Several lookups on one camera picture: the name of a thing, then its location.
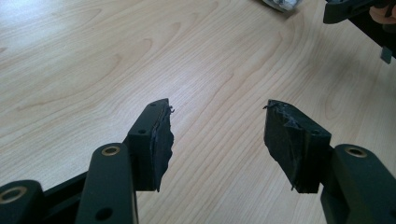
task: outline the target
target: black plastic part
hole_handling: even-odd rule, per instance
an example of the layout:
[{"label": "black plastic part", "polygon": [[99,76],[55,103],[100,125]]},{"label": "black plastic part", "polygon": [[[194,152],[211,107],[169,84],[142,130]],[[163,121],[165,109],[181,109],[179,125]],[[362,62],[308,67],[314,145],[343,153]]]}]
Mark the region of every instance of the black plastic part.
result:
[{"label": "black plastic part", "polygon": [[333,24],[349,19],[381,48],[390,49],[391,56],[396,58],[395,26],[379,24],[369,14],[370,7],[384,7],[391,2],[395,0],[330,0],[324,10],[323,22]]},{"label": "black plastic part", "polygon": [[293,105],[269,100],[264,142],[299,193],[317,193],[332,135]]},{"label": "black plastic part", "polygon": [[332,154],[331,168],[346,204],[326,195],[325,190],[334,186],[324,184],[321,200],[328,222],[344,223],[332,220],[347,217],[346,223],[396,223],[396,179],[378,157],[352,145],[337,146]]},{"label": "black plastic part", "polygon": [[136,190],[160,191],[174,143],[170,130],[171,113],[168,99],[147,105],[123,141],[133,158]]},{"label": "black plastic part", "polygon": [[108,144],[93,152],[76,223],[138,223],[131,161],[124,144]]},{"label": "black plastic part", "polygon": [[383,25],[371,18],[369,12],[363,12],[349,20],[374,40],[381,48],[386,47],[392,51],[393,58],[396,58],[396,34],[385,32]]},{"label": "black plastic part", "polygon": [[375,0],[329,0],[324,9],[323,23],[334,24],[367,12]]},{"label": "black plastic part", "polygon": [[43,190],[34,180],[15,181],[0,188],[0,223],[38,223],[45,209]]},{"label": "black plastic part", "polygon": [[390,63],[392,60],[392,51],[386,47],[382,48],[381,59],[386,63]]},{"label": "black plastic part", "polygon": [[69,224],[76,219],[87,173],[75,176],[44,192],[48,210],[42,223]]}]

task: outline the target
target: person's hand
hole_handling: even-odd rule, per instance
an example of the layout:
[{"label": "person's hand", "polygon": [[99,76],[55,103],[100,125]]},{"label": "person's hand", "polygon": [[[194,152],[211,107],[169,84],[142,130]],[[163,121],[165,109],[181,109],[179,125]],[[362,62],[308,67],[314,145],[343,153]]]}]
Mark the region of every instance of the person's hand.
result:
[{"label": "person's hand", "polygon": [[387,13],[388,7],[384,8],[375,8],[370,7],[370,15],[374,21],[382,24],[394,24],[396,23],[396,7],[392,10],[392,15],[388,18],[385,18],[385,14]]}]

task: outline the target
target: mounting hole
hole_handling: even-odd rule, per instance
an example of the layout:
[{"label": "mounting hole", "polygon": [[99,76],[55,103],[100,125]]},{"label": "mounting hole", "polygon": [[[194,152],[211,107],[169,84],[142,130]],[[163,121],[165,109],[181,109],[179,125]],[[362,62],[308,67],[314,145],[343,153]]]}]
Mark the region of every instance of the mounting hole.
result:
[{"label": "mounting hole", "polygon": [[348,147],[346,148],[346,152],[354,157],[358,158],[365,158],[367,157],[367,153],[359,148],[354,148],[354,147]]},{"label": "mounting hole", "polygon": [[96,213],[96,220],[104,221],[107,220],[113,215],[113,209],[111,208],[102,208]]},{"label": "mounting hole", "polygon": [[102,155],[104,156],[114,156],[120,152],[119,147],[107,147],[102,150]]},{"label": "mounting hole", "polygon": [[14,187],[12,189],[8,189],[2,193],[0,193],[0,204],[4,203],[12,203],[17,201],[20,197],[23,196],[27,191],[27,188],[24,186]]}]

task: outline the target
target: wooden table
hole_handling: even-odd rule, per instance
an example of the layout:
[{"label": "wooden table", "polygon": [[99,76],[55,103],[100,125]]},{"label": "wooden table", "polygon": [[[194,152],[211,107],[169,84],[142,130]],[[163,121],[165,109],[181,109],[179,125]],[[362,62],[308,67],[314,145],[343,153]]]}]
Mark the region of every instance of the wooden table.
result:
[{"label": "wooden table", "polygon": [[270,157],[262,108],[296,105],[395,175],[396,63],[350,22],[323,24],[324,4],[2,0],[0,185],[85,172],[169,98],[174,156],[161,192],[138,193],[141,223],[325,223]]}]

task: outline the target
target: light wood grain surface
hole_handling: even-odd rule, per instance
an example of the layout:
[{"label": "light wood grain surface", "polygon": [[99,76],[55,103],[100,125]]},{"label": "light wood grain surface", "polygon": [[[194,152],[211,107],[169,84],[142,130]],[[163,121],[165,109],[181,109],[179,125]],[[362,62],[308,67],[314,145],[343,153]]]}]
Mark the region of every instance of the light wood grain surface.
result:
[{"label": "light wood grain surface", "polygon": [[85,172],[169,98],[174,156],[161,192],[138,193],[141,223],[325,223],[270,157],[262,108],[296,105],[396,175],[396,63],[350,22],[323,24],[324,5],[2,0],[0,185]]}]

